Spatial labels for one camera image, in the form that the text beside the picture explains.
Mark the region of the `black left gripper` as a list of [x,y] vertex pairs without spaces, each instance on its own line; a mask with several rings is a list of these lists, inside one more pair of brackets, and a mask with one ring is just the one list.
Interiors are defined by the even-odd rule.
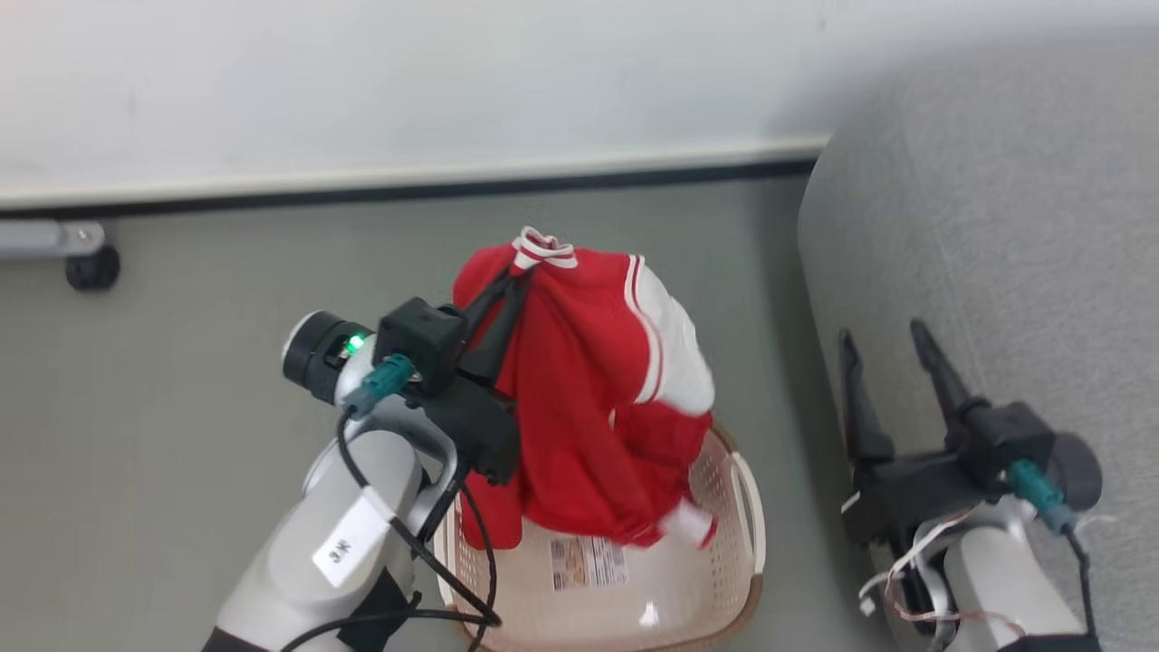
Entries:
[[468,379],[454,378],[423,396],[427,418],[449,435],[458,457],[493,485],[513,479],[522,437],[513,408],[484,387],[496,384],[501,375],[531,278],[532,273],[500,272],[462,308]]

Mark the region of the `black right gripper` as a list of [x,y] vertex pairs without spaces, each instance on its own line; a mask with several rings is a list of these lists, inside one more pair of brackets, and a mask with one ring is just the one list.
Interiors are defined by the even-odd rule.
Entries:
[[[909,327],[945,424],[960,427],[967,413],[989,406],[989,400],[969,390],[927,323],[914,318]],[[838,351],[846,457],[858,466],[854,493],[841,510],[850,541],[869,544],[935,517],[974,507],[976,484],[956,455],[942,452],[895,457],[892,438],[882,428],[872,404],[863,381],[863,360],[850,330],[838,334]]]

